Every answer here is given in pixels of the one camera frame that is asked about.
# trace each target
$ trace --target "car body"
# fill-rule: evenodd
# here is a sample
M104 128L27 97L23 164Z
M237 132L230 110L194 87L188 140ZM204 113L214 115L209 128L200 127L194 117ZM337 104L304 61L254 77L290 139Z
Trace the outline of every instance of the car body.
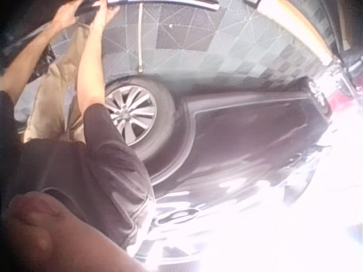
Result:
M300 197L324 154L317 143L330 120L295 85L181 99L170 140L145 161L157 212L139 260L155 247L161 264L195 260L231 216Z

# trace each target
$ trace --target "alloy rim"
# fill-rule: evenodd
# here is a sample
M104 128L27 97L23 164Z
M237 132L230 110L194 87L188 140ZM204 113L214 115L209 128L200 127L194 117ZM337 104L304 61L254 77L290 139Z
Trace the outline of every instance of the alloy rim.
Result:
M128 146L146 137L157 116L154 96L147 89L136 85L112 91L106 96L105 106Z

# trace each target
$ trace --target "checkered floor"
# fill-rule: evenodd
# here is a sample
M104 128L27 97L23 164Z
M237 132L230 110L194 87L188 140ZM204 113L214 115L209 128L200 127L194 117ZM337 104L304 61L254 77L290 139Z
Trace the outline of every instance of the checkered floor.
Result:
M291 2L315 25L328 45L335 42L319 1ZM144 5L144 74L169 82L182 81L181 85L188 82L184 88L190 90L195 83L269 87L305 75L315 77L324 70L299 40L242 0L221 0L220 5L216 12L181 5ZM138 9L139 5L122 6L104 32L103 67L107 82L137 74ZM56 57L64 54L73 29L65 29L52 41ZM26 119L30 113L29 102L34 97L31 92L34 93L24 93L25 98L16 109L20 119Z

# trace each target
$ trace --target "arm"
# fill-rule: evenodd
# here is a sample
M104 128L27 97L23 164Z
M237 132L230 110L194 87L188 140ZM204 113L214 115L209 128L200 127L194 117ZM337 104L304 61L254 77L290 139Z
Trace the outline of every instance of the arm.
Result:
M119 7L107 9L107 1L100 1L94 22L91 25L77 77L77 96L79 110L83 116L85 110L93 104L104 104L104 80L101 60L102 33L105 25L113 18Z
M0 80L0 89L7 92L14 105L22 94L42 52L54 35L61 29L75 23L74 13L81 4L77 0L63 5L46 29L29 43L16 57Z

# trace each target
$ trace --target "wheel spoke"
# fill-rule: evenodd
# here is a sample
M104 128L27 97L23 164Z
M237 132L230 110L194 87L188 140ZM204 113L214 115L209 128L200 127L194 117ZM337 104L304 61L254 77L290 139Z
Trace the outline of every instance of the wheel spoke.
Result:
M132 117L130 122L132 124L138 125L139 127L143 129L148 129L151 124L153 123L152 119L143 118L143 117Z
M126 125L125 125L125 141L126 141L126 144L129 145L130 143L135 141L135 139L136 139L136 136L135 136L135 132L132 129L132 124L131 123L126 123Z
M130 113L131 116L154 116L155 115L155 107L143 107L134 109Z
M133 87L130 90L129 96L126 99L126 107L129 108L132 102L135 100L136 96L140 93L140 88Z
M119 132L122 134L123 130L125 128L125 120L122 120L118 125L117 125L117 129L119 130Z
M129 107L129 109L136 109L139 105L141 105L143 102L145 102L147 99L149 99L150 95L148 93L144 95L139 95L137 100Z
M111 119L112 120L115 120L115 119L117 119L117 117L119 116L118 114L116 114L116 113L111 113L110 114L110 116L111 116Z
M118 112L119 111L119 109L117 109L115 106L111 106L111 105L109 105L107 103L105 103L104 106L106 108L108 108L109 110L111 110L112 112Z
M117 106L118 106L118 108L122 108L123 107L123 105L125 104L124 103L124 99L123 99L123 95L122 95L122 93L119 91L119 90L116 90L113 94L112 94L112 96L113 96L113 99L115 100L115 102L116 102L116 104L117 104Z

